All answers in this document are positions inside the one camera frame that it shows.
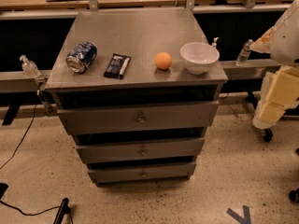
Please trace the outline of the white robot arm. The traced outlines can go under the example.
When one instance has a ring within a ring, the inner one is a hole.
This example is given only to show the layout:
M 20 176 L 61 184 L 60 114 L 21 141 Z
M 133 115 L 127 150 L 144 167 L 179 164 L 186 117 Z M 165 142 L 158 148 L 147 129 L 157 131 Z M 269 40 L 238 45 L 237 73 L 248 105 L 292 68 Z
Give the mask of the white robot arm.
M 276 73 L 267 72 L 261 99 L 252 120 L 254 127 L 274 126 L 299 98 L 299 0 L 295 0 L 265 34 L 251 46 L 253 51 L 269 53 L 280 64 Z

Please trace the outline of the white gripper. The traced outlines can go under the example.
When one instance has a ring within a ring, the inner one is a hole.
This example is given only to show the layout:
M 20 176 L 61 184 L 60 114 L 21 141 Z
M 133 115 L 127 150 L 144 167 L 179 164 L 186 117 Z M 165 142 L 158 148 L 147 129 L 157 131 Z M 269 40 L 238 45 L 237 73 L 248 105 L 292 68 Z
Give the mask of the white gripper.
M 259 53 L 272 53 L 271 38 L 275 28 L 269 28 L 260 38 L 254 41 L 250 48 Z M 294 66 L 282 66 L 274 75 L 270 89 L 266 95 L 266 104 L 259 101 L 252 124 L 258 129 L 268 129 L 274 126 L 284 115 L 280 106 L 291 106 L 299 98 L 299 69 Z

